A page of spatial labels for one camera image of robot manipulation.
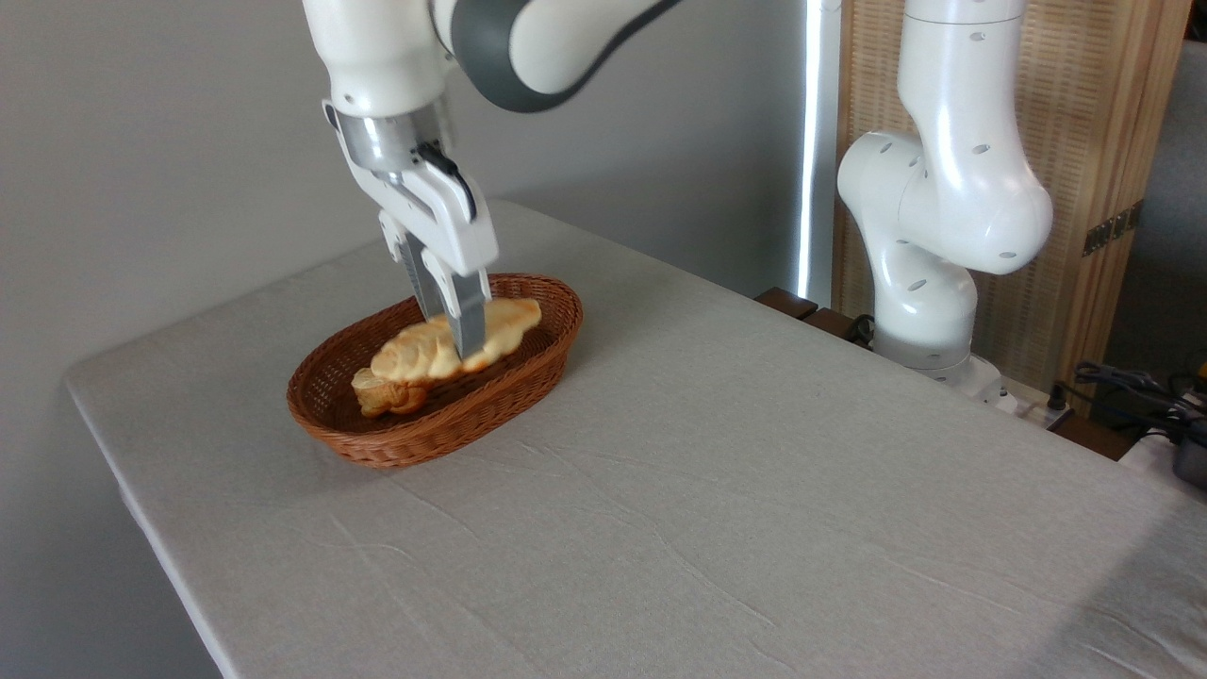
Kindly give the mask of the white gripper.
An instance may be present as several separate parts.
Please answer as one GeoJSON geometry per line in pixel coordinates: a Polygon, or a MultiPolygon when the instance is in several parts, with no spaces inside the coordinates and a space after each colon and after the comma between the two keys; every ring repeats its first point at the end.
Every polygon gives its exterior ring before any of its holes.
{"type": "Polygon", "coordinates": [[[443,315],[470,359],[486,344],[484,268],[498,244],[480,191],[447,156],[441,103],[384,119],[358,119],[330,99],[322,106],[358,189],[384,209],[389,254],[406,267],[422,317],[443,315]]]}

